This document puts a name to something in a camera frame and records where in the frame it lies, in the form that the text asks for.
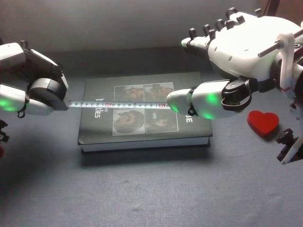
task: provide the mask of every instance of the book cover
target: book cover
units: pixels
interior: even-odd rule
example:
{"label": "book cover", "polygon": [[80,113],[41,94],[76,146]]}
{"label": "book cover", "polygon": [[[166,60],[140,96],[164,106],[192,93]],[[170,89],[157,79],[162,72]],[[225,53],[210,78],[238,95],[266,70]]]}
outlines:
{"label": "book cover", "polygon": [[[170,92],[200,83],[199,72],[87,79],[83,100],[166,102]],[[186,138],[200,138],[194,144],[207,144],[210,136],[209,120],[172,110],[83,108],[78,143],[84,151],[97,151],[156,147],[155,143],[174,146],[170,140]],[[97,146],[85,148],[92,144]]]}

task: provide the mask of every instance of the measuring tape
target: measuring tape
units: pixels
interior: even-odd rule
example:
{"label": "measuring tape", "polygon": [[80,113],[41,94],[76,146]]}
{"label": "measuring tape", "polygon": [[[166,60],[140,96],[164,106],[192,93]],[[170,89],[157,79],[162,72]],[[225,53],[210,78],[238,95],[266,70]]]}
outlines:
{"label": "measuring tape", "polygon": [[103,102],[103,101],[78,101],[70,102],[69,107],[78,108],[115,108],[115,109],[165,109],[170,110],[167,103],[156,102]]}

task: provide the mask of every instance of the thick hardcover book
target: thick hardcover book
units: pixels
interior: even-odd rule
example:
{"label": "thick hardcover book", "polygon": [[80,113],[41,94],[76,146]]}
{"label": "thick hardcover book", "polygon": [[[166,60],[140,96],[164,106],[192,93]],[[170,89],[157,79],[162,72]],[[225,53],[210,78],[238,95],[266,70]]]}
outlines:
{"label": "thick hardcover book", "polygon": [[[179,89],[201,84],[199,72],[87,79],[85,101],[165,102]],[[172,110],[83,108],[78,144],[83,152],[208,145],[207,119]]]}

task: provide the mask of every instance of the book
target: book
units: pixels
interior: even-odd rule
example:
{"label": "book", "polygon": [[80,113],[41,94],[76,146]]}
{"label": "book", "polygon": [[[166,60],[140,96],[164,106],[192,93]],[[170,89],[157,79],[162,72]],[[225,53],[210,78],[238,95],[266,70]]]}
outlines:
{"label": "book", "polygon": [[[201,84],[200,72],[87,79],[84,101],[165,102]],[[168,109],[83,108],[78,144],[83,152],[209,145],[207,119]]]}

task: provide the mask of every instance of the green light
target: green light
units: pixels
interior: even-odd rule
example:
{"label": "green light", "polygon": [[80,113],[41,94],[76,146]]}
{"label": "green light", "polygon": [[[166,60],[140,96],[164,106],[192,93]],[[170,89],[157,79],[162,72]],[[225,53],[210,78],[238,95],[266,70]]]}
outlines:
{"label": "green light", "polygon": [[6,107],[10,104],[9,100],[1,99],[0,100],[0,107]]}
{"label": "green light", "polygon": [[202,116],[206,119],[213,120],[214,116],[211,113],[204,112]]}
{"label": "green light", "polygon": [[171,105],[171,106],[170,106],[170,108],[171,108],[173,111],[175,111],[175,112],[179,113],[178,108],[177,108],[177,107],[175,107],[174,105]]}
{"label": "green light", "polygon": [[206,97],[206,101],[212,105],[218,105],[220,104],[220,101],[218,97],[215,94],[209,94]]}
{"label": "green light", "polygon": [[14,111],[17,111],[18,109],[9,106],[9,107],[4,107],[3,110],[8,111],[8,112],[14,112]]}

